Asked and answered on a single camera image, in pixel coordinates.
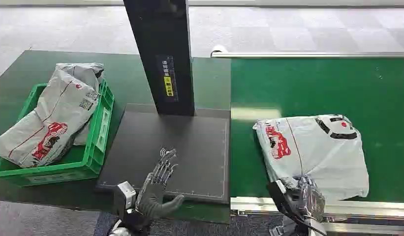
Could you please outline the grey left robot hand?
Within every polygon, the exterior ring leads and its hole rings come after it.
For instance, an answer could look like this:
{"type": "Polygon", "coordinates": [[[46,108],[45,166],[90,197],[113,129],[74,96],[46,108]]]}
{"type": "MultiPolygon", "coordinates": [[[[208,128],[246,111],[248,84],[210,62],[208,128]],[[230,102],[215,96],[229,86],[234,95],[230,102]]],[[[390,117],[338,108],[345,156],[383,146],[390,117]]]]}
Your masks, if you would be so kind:
{"type": "Polygon", "coordinates": [[[177,210],[184,202],[184,195],[179,194],[173,200],[164,203],[163,197],[167,182],[178,165],[174,159],[177,151],[161,149],[160,159],[152,172],[148,173],[143,187],[135,203],[135,212],[143,218],[141,225],[146,226],[151,221],[170,214],[177,210]]]}

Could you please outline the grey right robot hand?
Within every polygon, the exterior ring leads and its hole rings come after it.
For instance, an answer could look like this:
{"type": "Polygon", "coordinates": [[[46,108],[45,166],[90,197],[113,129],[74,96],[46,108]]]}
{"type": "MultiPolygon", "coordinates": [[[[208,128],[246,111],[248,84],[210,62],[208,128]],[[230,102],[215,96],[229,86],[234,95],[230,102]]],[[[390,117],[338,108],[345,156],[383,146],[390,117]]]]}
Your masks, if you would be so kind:
{"type": "Polygon", "coordinates": [[[297,185],[290,189],[281,179],[270,182],[267,190],[278,211],[296,223],[307,219],[322,222],[326,200],[310,176],[295,180],[297,185]]]}

